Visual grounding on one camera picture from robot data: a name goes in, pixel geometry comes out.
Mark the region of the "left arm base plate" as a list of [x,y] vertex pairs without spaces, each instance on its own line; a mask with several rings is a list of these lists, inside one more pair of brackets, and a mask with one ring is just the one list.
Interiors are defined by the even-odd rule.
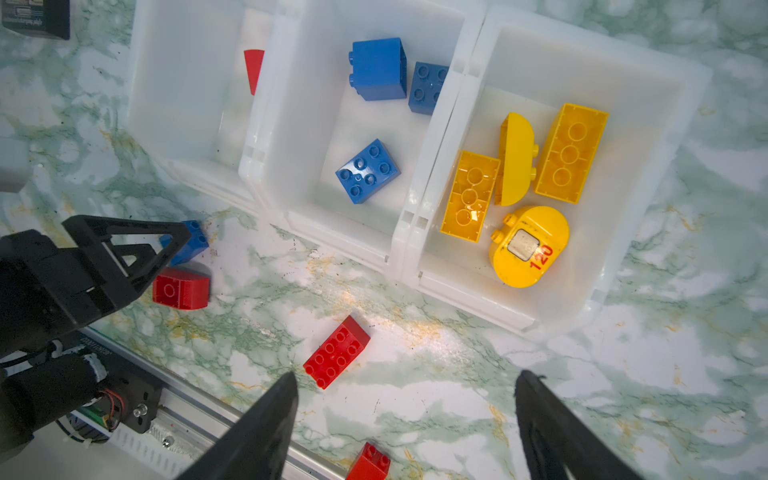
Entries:
[[92,354],[101,362],[106,376],[97,386],[97,395],[77,409],[78,414],[92,424],[114,432],[125,426],[143,434],[156,417],[162,393],[162,383],[109,347],[74,333],[67,337],[72,352]]

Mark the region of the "blue lego brick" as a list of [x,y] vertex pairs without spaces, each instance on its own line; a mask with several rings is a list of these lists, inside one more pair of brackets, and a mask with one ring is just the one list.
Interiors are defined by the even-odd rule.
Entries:
[[350,200],[362,204],[399,176],[400,169],[385,145],[376,139],[335,174]]
[[183,224],[190,232],[190,239],[185,246],[169,262],[170,266],[185,264],[193,260],[209,247],[201,225],[196,220],[185,220]]

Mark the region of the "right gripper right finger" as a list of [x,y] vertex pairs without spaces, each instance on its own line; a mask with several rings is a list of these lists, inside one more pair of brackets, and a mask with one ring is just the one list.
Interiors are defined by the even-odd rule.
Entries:
[[638,479],[570,409],[529,370],[515,384],[523,451],[533,479]]

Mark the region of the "white three-compartment container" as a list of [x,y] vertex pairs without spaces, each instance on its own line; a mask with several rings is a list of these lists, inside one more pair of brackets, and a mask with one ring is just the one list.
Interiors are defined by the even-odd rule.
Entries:
[[[350,86],[356,41],[399,37],[407,97]],[[244,51],[265,51],[250,93]],[[529,339],[594,319],[712,72],[680,57],[483,1],[140,1],[126,126],[176,180]],[[408,100],[417,62],[449,67],[432,115]],[[574,103],[610,114],[565,252],[536,285],[439,230],[459,154],[494,155],[504,116],[543,143]],[[379,139],[400,175],[362,204],[335,172]]]

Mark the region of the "small red lego front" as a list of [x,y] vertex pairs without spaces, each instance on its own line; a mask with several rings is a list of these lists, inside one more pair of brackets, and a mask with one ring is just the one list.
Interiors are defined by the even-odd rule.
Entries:
[[366,442],[360,455],[346,476],[346,480],[385,480],[391,460],[374,444]]

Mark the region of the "long yellow lego brick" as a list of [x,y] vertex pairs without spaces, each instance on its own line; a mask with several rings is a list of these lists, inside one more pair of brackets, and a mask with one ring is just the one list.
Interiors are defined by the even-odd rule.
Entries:
[[533,160],[538,154],[539,146],[535,143],[531,123],[520,114],[510,113],[500,129],[497,205],[511,206],[524,198],[536,178]]

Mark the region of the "red lego brick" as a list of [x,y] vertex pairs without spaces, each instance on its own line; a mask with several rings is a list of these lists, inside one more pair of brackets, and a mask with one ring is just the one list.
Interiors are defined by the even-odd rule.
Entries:
[[152,300],[177,310],[200,310],[208,306],[210,278],[175,268],[164,269],[154,280]]
[[252,95],[256,93],[258,87],[264,56],[264,50],[249,49],[244,51],[247,79],[249,82],[250,93]]
[[303,364],[303,368],[316,385],[325,390],[364,351],[369,341],[368,333],[349,315]]

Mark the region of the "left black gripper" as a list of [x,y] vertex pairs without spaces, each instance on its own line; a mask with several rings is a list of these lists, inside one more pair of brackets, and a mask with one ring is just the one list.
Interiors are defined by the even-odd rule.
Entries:
[[78,248],[36,230],[1,238],[1,354],[37,350],[139,298],[191,239],[180,222],[76,215]]

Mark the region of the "small blue lego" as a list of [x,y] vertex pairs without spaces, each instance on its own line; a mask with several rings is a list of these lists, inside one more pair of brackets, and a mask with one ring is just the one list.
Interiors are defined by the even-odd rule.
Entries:
[[413,113],[432,115],[449,71],[448,66],[417,62],[408,106]]
[[350,86],[366,101],[407,97],[407,57],[399,37],[356,41],[349,52]]

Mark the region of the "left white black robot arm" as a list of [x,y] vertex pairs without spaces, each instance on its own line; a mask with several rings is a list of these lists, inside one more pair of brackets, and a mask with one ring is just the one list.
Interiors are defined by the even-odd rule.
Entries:
[[[137,300],[191,238],[181,222],[76,215],[74,246],[26,230],[1,239],[1,354],[32,357],[52,341]],[[1,458],[37,430],[97,397],[107,370],[94,356],[62,355],[1,377]]]

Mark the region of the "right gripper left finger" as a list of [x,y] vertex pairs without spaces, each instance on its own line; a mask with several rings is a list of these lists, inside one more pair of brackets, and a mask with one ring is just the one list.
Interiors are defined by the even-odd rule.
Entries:
[[182,479],[279,479],[298,407],[295,374],[288,372],[185,470]]

